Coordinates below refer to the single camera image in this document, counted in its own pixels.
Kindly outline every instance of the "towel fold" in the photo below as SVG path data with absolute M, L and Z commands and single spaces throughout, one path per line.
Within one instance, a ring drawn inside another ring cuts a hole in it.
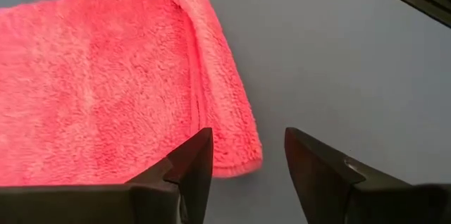
M 203 127 L 214 176 L 261 165 L 208 0 L 39 1 L 0 33 L 0 185 L 122 183 Z

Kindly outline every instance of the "blue surface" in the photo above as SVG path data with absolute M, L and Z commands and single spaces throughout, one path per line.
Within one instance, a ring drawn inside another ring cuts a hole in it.
M 0 0 L 11 6 L 33 0 Z M 295 126 L 407 182 L 451 182 L 451 30 L 398 0 L 211 0 L 264 144 L 214 180 L 206 223 L 306 223 L 283 133 Z

